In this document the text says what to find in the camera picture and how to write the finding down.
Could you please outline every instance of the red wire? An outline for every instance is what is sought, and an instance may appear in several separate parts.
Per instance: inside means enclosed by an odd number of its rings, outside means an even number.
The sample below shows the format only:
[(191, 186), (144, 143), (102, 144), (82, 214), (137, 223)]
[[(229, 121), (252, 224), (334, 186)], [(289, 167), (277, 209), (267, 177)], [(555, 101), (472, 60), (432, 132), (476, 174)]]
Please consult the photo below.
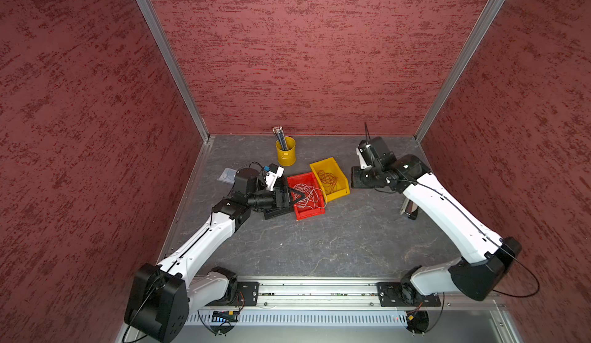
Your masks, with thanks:
[(238, 293), (240, 293), (240, 295), (242, 296), (242, 307), (240, 307), (240, 309), (238, 310), (238, 312), (242, 312), (242, 309), (244, 308), (244, 305), (247, 304), (247, 300), (246, 298), (244, 298), (244, 295), (242, 294), (241, 291), (238, 291)]
[(335, 191), (337, 177), (334, 174), (331, 174), (330, 172), (326, 173), (324, 170), (320, 170), (318, 171), (318, 178), (325, 188), (328, 185), (327, 194), (331, 194)]
[(407, 314), (407, 315), (411, 314), (412, 312), (418, 312), (418, 310), (421, 308), (421, 306), (422, 306), (422, 305), (423, 305), (423, 303), (421, 302), (421, 304), (420, 304), (420, 305), (418, 305), (418, 307), (417, 307), (416, 309), (414, 309), (414, 310), (412, 310), (412, 311), (408, 312), (408, 314)]

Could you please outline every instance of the red textured wall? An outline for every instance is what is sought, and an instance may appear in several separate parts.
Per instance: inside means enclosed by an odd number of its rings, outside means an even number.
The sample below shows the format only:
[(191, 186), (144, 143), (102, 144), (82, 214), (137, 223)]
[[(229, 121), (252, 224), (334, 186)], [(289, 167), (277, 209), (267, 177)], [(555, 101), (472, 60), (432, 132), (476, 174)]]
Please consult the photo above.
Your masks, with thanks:
[[(507, 0), (423, 147), (541, 280), (508, 298), (527, 342), (591, 341), (591, 0)], [(526, 293), (514, 267), (499, 290)]]
[(112, 342), (201, 144), (135, 0), (0, 0), (0, 341)]
[(214, 134), (413, 135), (487, 0), (152, 0)]

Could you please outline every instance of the mounting plate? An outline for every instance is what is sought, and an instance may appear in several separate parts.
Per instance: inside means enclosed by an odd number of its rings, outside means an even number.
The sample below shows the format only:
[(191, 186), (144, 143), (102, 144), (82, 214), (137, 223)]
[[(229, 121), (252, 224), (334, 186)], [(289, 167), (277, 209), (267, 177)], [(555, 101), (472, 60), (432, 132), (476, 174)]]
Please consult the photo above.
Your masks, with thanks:
[[(375, 283), (378, 288), (378, 296), (380, 298), (380, 305), (382, 307), (417, 307), (405, 303), (398, 293), (400, 283)], [(439, 296), (428, 295), (423, 299), (423, 307), (440, 307), (441, 301)]]
[[(239, 281), (236, 287), (236, 294), (238, 295), (238, 307), (242, 307), (242, 295), (246, 301), (244, 301), (244, 306), (256, 306), (256, 301), (258, 300), (258, 285), (259, 283), (256, 281)], [(216, 301), (209, 303), (208, 306), (224, 306), (228, 307), (228, 305), (223, 305), (221, 303), (216, 303)]]

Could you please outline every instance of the white cable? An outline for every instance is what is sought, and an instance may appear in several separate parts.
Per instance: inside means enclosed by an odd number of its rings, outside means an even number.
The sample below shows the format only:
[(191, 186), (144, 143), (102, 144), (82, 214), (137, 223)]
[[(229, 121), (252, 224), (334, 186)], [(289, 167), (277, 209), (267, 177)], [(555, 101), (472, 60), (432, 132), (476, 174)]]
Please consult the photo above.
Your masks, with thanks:
[(322, 191), (318, 188), (314, 188), (312, 185), (308, 184), (296, 184), (293, 189), (296, 191), (300, 191), (304, 193), (305, 197), (297, 202), (295, 205), (300, 208), (304, 209), (306, 207), (314, 209), (314, 208), (324, 208), (326, 204), (322, 206), (319, 205), (320, 199), (323, 198)]

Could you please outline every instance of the yellow plastic bin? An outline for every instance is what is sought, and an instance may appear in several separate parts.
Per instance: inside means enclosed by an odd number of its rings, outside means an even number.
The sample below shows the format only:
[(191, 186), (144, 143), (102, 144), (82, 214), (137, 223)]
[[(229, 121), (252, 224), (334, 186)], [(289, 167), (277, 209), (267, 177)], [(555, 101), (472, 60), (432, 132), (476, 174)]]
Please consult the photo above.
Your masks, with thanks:
[[(324, 199), (326, 200), (326, 202), (330, 202), (331, 200), (335, 200), (337, 198), (346, 196), (351, 192), (349, 188), (349, 180), (343, 174), (343, 171), (341, 171), (334, 157), (314, 162), (310, 164), (310, 168), (312, 169), (312, 172), (314, 173), (316, 180), (318, 180), (318, 183), (320, 184), (320, 188), (324, 193)], [(320, 171), (324, 171), (325, 173), (331, 173), (336, 177), (336, 186), (333, 187), (332, 191), (330, 191), (332, 186), (331, 184), (322, 183), (322, 180), (318, 176), (318, 172)]]
[(281, 166), (291, 166), (296, 163), (296, 141), (292, 137), (285, 137), (287, 143), (287, 150), (281, 150), (279, 141), (275, 140), (275, 147), (277, 148), (277, 162)]

